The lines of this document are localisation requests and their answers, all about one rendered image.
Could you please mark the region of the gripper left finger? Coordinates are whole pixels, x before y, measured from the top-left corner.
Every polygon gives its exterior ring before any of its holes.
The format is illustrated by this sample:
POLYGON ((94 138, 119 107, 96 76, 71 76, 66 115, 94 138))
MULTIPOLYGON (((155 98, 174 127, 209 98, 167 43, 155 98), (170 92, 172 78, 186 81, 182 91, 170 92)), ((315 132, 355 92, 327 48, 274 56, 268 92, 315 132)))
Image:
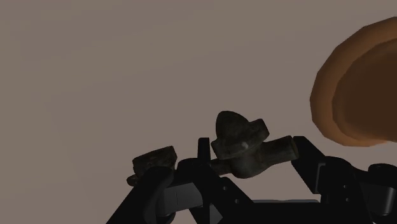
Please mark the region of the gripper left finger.
POLYGON ((253 224, 254 202, 209 165, 209 139, 198 141, 198 155, 135 171, 132 190, 106 224, 172 224, 190 210, 196 224, 253 224))

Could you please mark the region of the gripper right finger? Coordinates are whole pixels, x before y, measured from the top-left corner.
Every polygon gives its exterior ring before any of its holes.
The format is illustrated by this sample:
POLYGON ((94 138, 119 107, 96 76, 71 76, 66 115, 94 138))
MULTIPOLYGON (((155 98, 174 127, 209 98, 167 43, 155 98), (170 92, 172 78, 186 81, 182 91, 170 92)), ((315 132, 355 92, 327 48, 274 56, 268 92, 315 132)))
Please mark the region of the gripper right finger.
POLYGON ((309 190, 320 194, 340 224, 397 224, 397 166, 372 164, 366 171, 324 155, 306 137, 293 138, 299 158, 291 162, 309 190))

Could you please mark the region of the dark mottled figure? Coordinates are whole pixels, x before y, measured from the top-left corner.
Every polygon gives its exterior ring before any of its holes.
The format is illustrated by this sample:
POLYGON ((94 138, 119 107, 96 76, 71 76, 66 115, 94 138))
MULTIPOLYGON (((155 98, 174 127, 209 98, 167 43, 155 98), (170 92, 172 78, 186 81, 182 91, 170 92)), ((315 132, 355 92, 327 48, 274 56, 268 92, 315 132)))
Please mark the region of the dark mottled figure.
POLYGON ((270 135, 260 118, 249 121, 233 111, 221 111, 216 118, 216 139, 211 147, 216 155, 209 161, 218 175, 252 178, 269 167, 295 160, 298 148, 291 136, 266 142, 270 135))

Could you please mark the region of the orange bowl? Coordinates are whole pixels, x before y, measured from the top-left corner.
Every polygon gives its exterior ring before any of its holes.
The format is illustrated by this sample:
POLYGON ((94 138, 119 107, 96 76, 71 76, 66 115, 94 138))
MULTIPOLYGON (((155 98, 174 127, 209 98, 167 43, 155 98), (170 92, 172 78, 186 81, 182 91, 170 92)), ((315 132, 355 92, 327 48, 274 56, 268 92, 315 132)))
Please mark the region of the orange bowl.
POLYGON ((366 25, 326 59, 310 94, 312 121, 344 146, 397 143, 397 17, 366 25))

